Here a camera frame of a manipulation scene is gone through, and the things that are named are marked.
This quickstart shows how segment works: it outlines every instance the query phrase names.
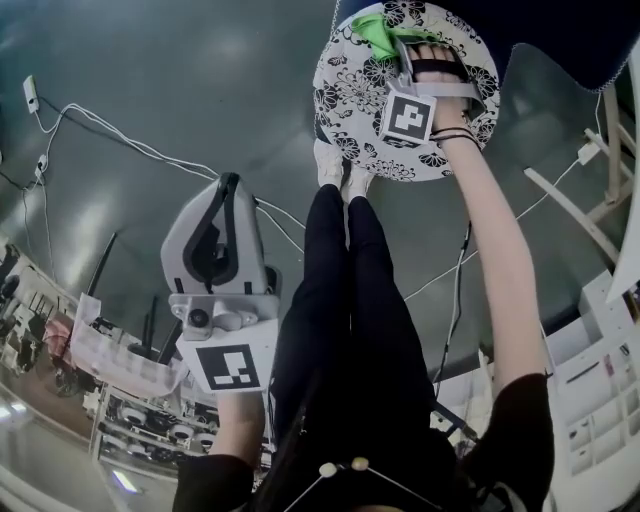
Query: green cloth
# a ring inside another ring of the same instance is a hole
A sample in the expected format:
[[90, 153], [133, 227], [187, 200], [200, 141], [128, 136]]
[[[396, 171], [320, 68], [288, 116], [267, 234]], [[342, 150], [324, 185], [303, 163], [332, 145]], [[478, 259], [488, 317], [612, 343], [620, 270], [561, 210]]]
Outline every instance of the green cloth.
[[398, 52], [393, 46], [393, 38], [396, 36], [412, 37], [415, 38], [416, 42], [440, 41], [436, 34], [427, 30], [400, 27], [389, 28], [384, 21], [382, 13], [356, 18], [351, 23], [351, 30], [371, 43], [373, 58], [376, 60], [398, 56]]

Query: white bead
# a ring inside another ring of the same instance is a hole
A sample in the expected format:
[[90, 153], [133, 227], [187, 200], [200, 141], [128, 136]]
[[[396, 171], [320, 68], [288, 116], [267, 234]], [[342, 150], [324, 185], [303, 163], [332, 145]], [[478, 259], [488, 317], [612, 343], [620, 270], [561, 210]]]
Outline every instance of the white bead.
[[369, 469], [369, 461], [364, 457], [356, 457], [351, 462], [351, 468], [356, 471], [366, 471]]
[[320, 476], [322, 476], [322, 478], [331, 478], [337, 472], [338, 468], [331, 462], [325, 462], [322, 466], [320, 466]]

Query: table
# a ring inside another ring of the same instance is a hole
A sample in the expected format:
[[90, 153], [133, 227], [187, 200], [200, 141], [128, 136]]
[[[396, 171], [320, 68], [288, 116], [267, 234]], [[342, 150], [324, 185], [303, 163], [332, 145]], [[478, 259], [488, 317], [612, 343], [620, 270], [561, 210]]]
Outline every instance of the table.
[[482, 39], [450, 11], [424, 2], [400, 1], [366, 7], [344, 20], [331, 35], [313, 79], [320, 129], [347, 160], [378, 176], [397, 181], [449, 176], [449, 163], [435, 142], [416, 145], [379, 138], [385, 84], [396, 76], [396, 70], [391, 60], [375, 60], [367, 41], [351, 30], [353, 19], [378, 12], [390, 26], [424, 28], [456, 49], [478, 84], [486, 108], [473, 120], [471, 129], [483, 147], [493, 133], [500, 90], [496, 66]]

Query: gray floor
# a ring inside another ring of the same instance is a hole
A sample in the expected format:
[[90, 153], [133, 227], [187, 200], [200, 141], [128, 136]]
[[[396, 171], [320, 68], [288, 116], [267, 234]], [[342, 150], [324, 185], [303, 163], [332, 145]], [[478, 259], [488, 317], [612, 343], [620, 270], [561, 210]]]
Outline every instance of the gray floor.
[[[12, 0], [0, 5], [0, 168], [31, 179], [47, 138], [27, 114], [22, 81], [58, 106], [77, 102], [163, 152], [236, 171], [252, 191], [304, 219], [316, 190], [311, 79], [328, 36], [333, 0], [316, 2]], [[596, 97], [537, 50], [518, 47], [486, 156], [516, 212], [540, 196], [522, 174], [555, 179], [575, 159]], [[46, 126], [55, 120], [42, 107]], [[562, 190], [583, 208], [602, 199], [605, 165], [577, 167]], [[165, 303], [159, 249], [181, 205], [206, 182], [64, 122], [51, 152], [48, 211], [60, 284], [79, 294], [118, 231], [97, 295], [107, 315], [140, 334], [151, 297]], [[466, 225], [453, 179], [374, 182], [370, 199], [385, 227], [404, 295], [450, 268]], [[50, 273], [43, 197], [28, 196], [35, 260]], [[20, 194], [0, 182], [0, 229], [28, 251]], [[282, 224], [296, 240], [302, 232]], [[605, 226], [621, 240], [624, 212]], [[536, 264], [543, 319], [570, 311], [581, 286], [604, 268], [587, 235], [550, 201], [522, 221]], [[284, 274], [286, 308], [301, 279], [299, 253], [264, 218], [268, 263]], [[409, 302], [431, 367], [446, 338], [453, 274]], [[479, 261], [464, 267], [463, 318], [453, 366], [490, 344]], [[160, 312], [156, 342], [171, 323]]]

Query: black string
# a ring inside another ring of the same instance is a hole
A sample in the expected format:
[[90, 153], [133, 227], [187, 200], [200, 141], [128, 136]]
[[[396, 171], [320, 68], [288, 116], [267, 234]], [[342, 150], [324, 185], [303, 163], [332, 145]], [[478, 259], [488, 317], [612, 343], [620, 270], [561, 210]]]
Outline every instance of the black string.
[[462, 318], [462, 299], [461, 299], [462, 262], [464, 261], [464, 257], [467, 254], [467, 249], [469, 248], [469, 241], [471, 240], [471, 230], [472, 230], [472, 225], [471, 225], [471, 221], [469, 221], [469, 224], [467, 226], [467, 232], [464, 237], [464, 242], [462, 243], [462, 247], [460, 248], [461, 254], [458, 255], [458, 260], [460, 261], [460, 268], [456, 270], [458, 273], [458, 286], [456, 287], [455, 293], [457, 296], [458, 314], [456, 315], [456, 319], [453, 321], [453, 327], [451, 329], [451, 337], [448, 337], [448, 333], [447, 333], [448, 339], [444, 345], [444, 350], [442, 351], [442, 359], [440, 360], [440, 368], [438, 369], [438, 373], [436, 374], [438, 375], [438, 383], [436, 385], [436, 400], [438, 400], [438, 395], [440, 395], [440, 383], [443, 380], [442, 372], [444, 371], [444, 364], [447, 360], [447, 354], [449, 353], [449, 346], [451, 345], [451, 340], [453, 339], [453, 335], [455, 334], [456, 329], [458, 328], [458, 323], [460, 322], [460, 318]]
[[480, 147], [480, 144], [478, 143], [478, 141], [474, 138], [474, 137], [470, 137], [469, 135], [466, 135], [464, 133], [459, 133], [457, 135], [445, 135], [443, 137], [439, 137], [437, 139], [431, 139], [434, 142], [443, 142], [445, 140], [451, 140], [451, 139], [469, 139], [471, 142], [473, 142], [476, 147], [482, 151], [482, 148]]
[[0, 176], [2, 176], [5, 180], [7, 180], [7, 182], [8, 182], [12, 187], [14, 187], [14, 188], [15, 188], [15, 189], [17, 189], [17, 190], [20, 190], [21, 192], [22, 192], [22, 191], [24, 191], [24, 190], [28, 190], [28, 189], [29, 189], [29, 187], [31, 187], [31, 186], [32, 186], [32, 185], [34, 185], [34, 184], [36, 184], [36, 185], [38, 185], [38, 186], [41, 186], [41, 184], [40, 184], [40, 183], [38, 183], [38, 182], [36, 182], [36, 181], [34, 181], [34, 180], [31, 180], [29, 183], [27, 183], [26, 185], [22, 186], [22, 185], [20, 185], [19, 183], [17, 183], [17, 182], [15, 182], [15, 181], [13, 181], [11, 178], [9, 178], [9, 176], [7, 176], [7, 175], [6, 175], [5, 173], [3, 173], [2, 171], [0, 171]]
[[469, 130], [468, 128], [464, 128], [462, 126], [457, 127], [457, 128], [456, 127], [451, 127], [451, 128], [441, 128], [440, 130], [433, 130], [431, 132], [431, 135], [437, 135], [438, 133], [453, 132], [453, 131], [456, 131], [456, 132], [467, 132], [472, 137], [475, 137], [474, 133], [471, 130]]

